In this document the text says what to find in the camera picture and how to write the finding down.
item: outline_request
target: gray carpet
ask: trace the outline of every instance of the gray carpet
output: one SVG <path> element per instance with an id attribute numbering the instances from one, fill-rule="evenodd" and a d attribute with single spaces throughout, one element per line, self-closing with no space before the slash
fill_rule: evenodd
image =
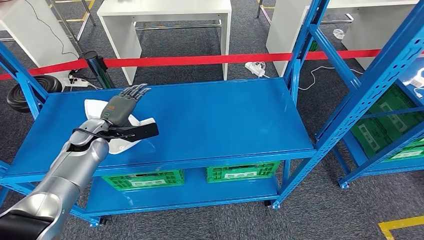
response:
<path id="1" fill-rule="evenodd" d="M 231 54 L 267 53 L 265 47 L 269 30 L 263 15 L 256 19 L 256 0 L 231 0 L 232 20 L 230 35 Z M 273 0 L 264 5 L 273 6 Z M 93 13 L 100 6 L 96 1 Z M 61 3 L 60 9 L 67 18 L 81 18 L 83 8 L 77 3 Z M 327 16 L 333 19 L 339 16 Z M 99 19 L 97 26 L 90 22 L 82 35 L 85 51 L 98 51 L 105 58 L 114 58 L 112 47 Z M 75 31 L 81 23 L 71 23 Z M 346 30 L 346 25 L 325 25 L 321 29 L 338 50 L 344 49 L 332 36 L 335 28 Z M 142 57 L 198 56 L 220 54 L 217 29 L 179 29 L 147 31 L 139 34 Z M 9 49 L 26 67 L 34 67 L 16 43 L 7 43 Z M 348 65 L 362 71 L 355 60 Z M 330 66 L 327 61 L 306 61 L 301 71 L 301 86 L 313 79 L 310 71 L 319 66 Z M 127 81 L 118 68 L 110 69 L 117 86 Z M 308 91 L 300 91 L 298 110 L 309 134 L 320 129 L 348 89 L 333 70 L 316 73 L 317 82 Z M 276 76 L 271 63 L 266 74 Z M 245 79 L 254 76 L 243 64 L 230 64 L 228 79 Z M 139 68 L 135 83 L 171 84 L 222 79 L 221 65 L 169 66 Z M 28 132 L 33 120 L 29 114 L 11 110 L 6 95 L 13 81 L 0 82 L 0 159 L 11 162 Z M 342 154 L 348 158 L 345 149 Z M 269 210 L 262 202 L 250 202 L 210 207 L 123 214 L 112 217 L 107 225 L 89 228 L 86 222 L 70 217 L 63 230 L 63 240 L 75 239 L 126 239 L 126 240 L 384 240 L 378 223 L 424 215 L 424 174 L 422 171 L 364 177 L 356 180 L 350 189 L 341 190 L 336 178 L 342 175 L 336 159 L 330 153 L 284 201 L 282 209 Z M 16 203 L 22 196 L 10 193 L 0 210 Z M 84 204 L 85 192 L 79 202 Z M 393 230 L 396 240 L 422 240 L 424 226 Z"/>

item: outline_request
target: black stanchion post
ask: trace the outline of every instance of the black stanchion post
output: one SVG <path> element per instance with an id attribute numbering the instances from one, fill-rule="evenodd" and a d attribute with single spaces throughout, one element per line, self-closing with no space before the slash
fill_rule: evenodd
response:
<path id="1" fill-rule="evenodd" d="M 84 53 L 84 59 L 87 61 L 88 66 L 103 89 L 115 88 L 111 77 L 106 72 L 108 67 L 105 65 L 102 56 L 99 56 L 95 51 L 88 51 Z"/>

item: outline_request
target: white table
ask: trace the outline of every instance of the white table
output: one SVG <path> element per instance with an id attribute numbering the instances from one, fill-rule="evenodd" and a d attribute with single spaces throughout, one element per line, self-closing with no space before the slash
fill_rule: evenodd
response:
<path id="1" fill-rule="evenodd" d="M 221 54 L 228 55 L 231 27 L 230 0 L 105 0 L 97 15 L 116 57 L 139 58 L 142 54 L 135 22 L 221 20 Z M 137 67 L 123 67 L 130 85 Z M 228 64 L 222 64 L 227 80 Z"/>
<path id="2" fill-rule="evenodd" d="M 348 50 L 379 49 L 393 35 L 418 0 L 330 0 L 327 14 L 351 13 L 354 21 L 342 43 Z M 311 0 L 277 0 L 266 48 L 270 53 L 288 53 L 298 37 Z M 357 58 L 366 69 L 373 58 Z M 280 76 L 287 61 L 275 61 Z"/>
<path id="3" fill-rule="evenodd" d="M 39 19 L 51 27 L 51 30 L 37 20 L 33 6 Z M 65 31 L 50 10 L 45 0 L 14 0 L 0 3 L 0 30 L 6 30 L 17 44 L 37 65 L 44 67 L 77 60 L 78 52 L 67 37 Z M 69 71 L 51 73 L 57 78 L 68 77 Z"/>

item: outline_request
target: blue shelf surface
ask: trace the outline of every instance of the blue shelf surface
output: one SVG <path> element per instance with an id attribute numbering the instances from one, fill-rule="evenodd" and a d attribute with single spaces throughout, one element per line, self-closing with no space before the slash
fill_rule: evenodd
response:
<path id="1" fill-rule="evenodd" d="M 87 216 L 138 213 L 178 208 L 265 201 L 278 197 L 276 177 L 207 183 L 206 169 L 184 171 L 184 185 L 117 191 L 101 177 L 94 177 Z"/>
<path id="2" fill-rule="evenodd" d="M 357 167 L 361 166 L 369 160 L 351 131 L 346 133 L 346 135 L 343 137 L 343 142 L 349 150 L 349 153 Z M 416 157 L 398 161 L 380 162 L 379 164 L 370 168 L 367 172 L 362 173 L 361 176 L 376 175 L 377 172 L 381 172 L 378 174 L 383 174 L 383 171 L 394 173 L 422 169 L 424 169 L 424 157 Z"/>
<path id="3" fill-rule="evenodd" d="M 159 136 L 109 154 L 94 176 L 301 159 L 316 153 L 282 78 L 151 87 L 133 115 L 153 117 Z M 86 120 L 84 100 L 120 89 L 50 94 L 5 182 L 39 181 Z"/>

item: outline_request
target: yellow floor tape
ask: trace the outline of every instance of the yellow floor tape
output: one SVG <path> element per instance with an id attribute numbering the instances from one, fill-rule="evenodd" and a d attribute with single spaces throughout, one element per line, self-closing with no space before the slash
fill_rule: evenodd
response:
<path id="1" fill-rule="evenodd" d="M 85 0 L 86 2 L 90 2 L 90 4 L 88 5 L 88 9 L 92 9 L 94 2 L 96 0 Z M 64 0 L 64 1 L 55 1 L 55 3 L 57 4 L 65 4 L 65 3 L 76 3 L 76 2 L 81 2 L 81 0 Z M 81 19 L 67 19 L 67 22 L 84 22 L 87 18 L 87 12 L 84 13 L 84 16 Z"/>
<path id="2" fill-rule="evenodd" d="M 380 226 L 381 232 L 384 234 L 387 240 L 395 240 L 393 235 L 390 233 L 390 230 L 413 227 L 417 225 L 424 225 L 424 216 L 416 216 L 394 221 L 385 221 L 378 224 L 378 226 Z"/>
<path id="3" fill-rule="evenodd" d="M 263 4 L 262 4 L 262 6 L 263 6 L 264 9 L 275 9 L 276 8 L 275 6 L 264 6 Z"/>

